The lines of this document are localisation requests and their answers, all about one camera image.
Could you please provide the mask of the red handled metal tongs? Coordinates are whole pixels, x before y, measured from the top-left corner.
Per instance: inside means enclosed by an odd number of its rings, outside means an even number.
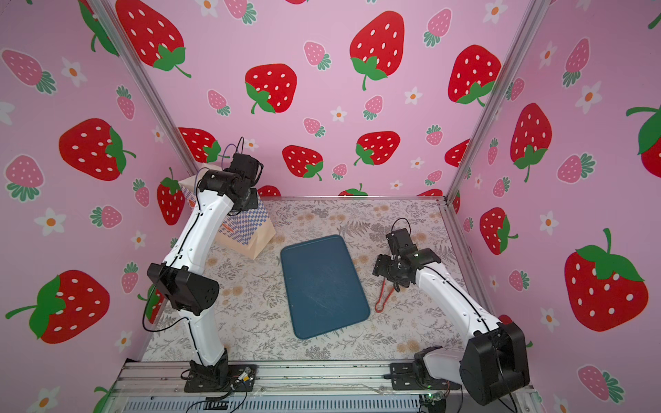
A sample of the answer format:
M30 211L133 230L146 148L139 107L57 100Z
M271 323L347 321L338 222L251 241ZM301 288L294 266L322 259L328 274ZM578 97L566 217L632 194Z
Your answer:
M389 301L389 299L392 297L394 292L395 292L395 288L392 285L392 283L386 279L383 279L380 288L380 295L375 303L375 313L379 314L385 310L386 304Z

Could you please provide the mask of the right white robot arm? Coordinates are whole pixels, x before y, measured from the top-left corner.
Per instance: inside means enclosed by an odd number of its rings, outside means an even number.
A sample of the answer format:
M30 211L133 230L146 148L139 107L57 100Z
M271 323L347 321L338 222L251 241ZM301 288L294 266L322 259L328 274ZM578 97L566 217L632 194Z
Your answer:
M458 350L440 347L414 356L412 372L399 375L427 389L445 380L460 385L480 405L487 405L530 384L527 343L515 323L504 324L489 313L450 275L430 249L407 255L377 257L373 274L394 284L425 292L459 333Z

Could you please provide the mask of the checkered paper bag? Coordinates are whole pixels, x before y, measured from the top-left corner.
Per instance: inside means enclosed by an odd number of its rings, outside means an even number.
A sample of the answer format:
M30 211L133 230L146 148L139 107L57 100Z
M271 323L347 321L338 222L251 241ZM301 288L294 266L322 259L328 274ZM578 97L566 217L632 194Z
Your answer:
M275 227L259 196L258 209L234 211L234 204L248 191L238 177L206 170L201 179L189 177L179 184L186 198L195 204L182 236L171 248L169 260L175 256L193 262L213 244L255 259L275 236Z

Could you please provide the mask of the right aluminium corner post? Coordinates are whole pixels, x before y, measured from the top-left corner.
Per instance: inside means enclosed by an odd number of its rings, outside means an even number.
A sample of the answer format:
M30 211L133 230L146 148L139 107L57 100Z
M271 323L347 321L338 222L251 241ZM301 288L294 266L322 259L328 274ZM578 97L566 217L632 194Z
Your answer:
M523 16L516 36L504 60L499 78L486 102L485 108L478 118L473 135L469 141L468 149L466 149L465 155L461 160L460 168L450 186L449 193L445 196L448 205L456 198L464 178L468 175L468 169L477 157L480 146L485 142L492 123L496 118L496 113L504 101L506 89L510 82L514 80L523 63L549 7L550 1L547 0L529 2L527 11Z

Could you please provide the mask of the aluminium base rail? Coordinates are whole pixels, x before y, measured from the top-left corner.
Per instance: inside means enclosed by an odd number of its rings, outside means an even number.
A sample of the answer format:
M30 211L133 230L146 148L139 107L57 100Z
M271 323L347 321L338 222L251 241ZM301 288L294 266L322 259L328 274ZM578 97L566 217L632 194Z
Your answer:
M217 392L186 392L184 362L128 362L98 412L542 412L531 387L479 405L442 380L423 388L406 363L393 361L239 361L248 381Z

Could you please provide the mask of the aluminium corner post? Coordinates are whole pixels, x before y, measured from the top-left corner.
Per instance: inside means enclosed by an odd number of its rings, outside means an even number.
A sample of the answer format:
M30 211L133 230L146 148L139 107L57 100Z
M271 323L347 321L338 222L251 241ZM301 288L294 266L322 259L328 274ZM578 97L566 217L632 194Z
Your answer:
M177 153L184 170L186 170L185 176L190 177L194 175L198 172L199 165L190 154L189 148L185 144L177 125L158 93L158 89L153 84L153 81L151 81L143 63L136 51L134 51L129 38L124 33L120 21L115 14L115 1L91 0L89 4L97 15L110 41L114 43L118 53L120 53L120 58L139 87L142 96L158 121L158 125L163 129L170 141L170 145L173 147L175 153Z
M485 142L492 123L496 118L496 113L504 101L506 89L510 82L514 80L523 63L549 7L550 1L547 0L529 2L527 11L523 16L516 36L504 60L499 78L486 102L485 108L478 118L473 135L469 141L468 149L466 149L465 155L461 160L460 168L450 186L449 193L445 196L448 205L456 198L464 178L468 175L468 169L477 157L480 146Z

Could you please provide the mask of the teal plastic tray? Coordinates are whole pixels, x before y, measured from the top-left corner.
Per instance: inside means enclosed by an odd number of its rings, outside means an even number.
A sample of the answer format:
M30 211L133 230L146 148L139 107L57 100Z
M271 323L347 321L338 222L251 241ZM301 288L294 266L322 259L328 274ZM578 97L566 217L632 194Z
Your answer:
M369 318L363 285L341 236L287 246L281 251L281 265L298 339L322 336Z

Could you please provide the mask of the left aluminium corner post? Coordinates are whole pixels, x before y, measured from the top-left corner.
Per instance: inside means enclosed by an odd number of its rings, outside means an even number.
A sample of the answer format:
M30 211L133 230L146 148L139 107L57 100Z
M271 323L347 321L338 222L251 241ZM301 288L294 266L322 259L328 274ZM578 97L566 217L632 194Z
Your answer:
M198 172L199 165L190 154L189 148L185 144L177 125L158 93L158 89L153 84L153 81L151 81L143 63L136 51L134 51L129 38L124 33L120 21L115 14L115 1L91 0L89 4L97 15L110 41L114 43L118 53L120 53L120 58L139 87L142 96L158 121L158 125L163 129L170 141L170 145L173 147L175 153L177 153L184 170L186 170L185 176L190 177L194 175Z

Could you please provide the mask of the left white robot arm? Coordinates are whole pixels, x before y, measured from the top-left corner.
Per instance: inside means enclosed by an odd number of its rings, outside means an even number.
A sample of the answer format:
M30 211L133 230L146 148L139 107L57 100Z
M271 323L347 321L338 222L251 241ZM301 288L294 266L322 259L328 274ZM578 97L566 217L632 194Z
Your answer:
M259 172L207 170L196 183L196 207L170 253L147 274L187 323L196 355L189 363L186 392L222 391L231 385L227 350L220 342L213 306L220 284L204 275L206 260L222 222L230 213L258 207Z

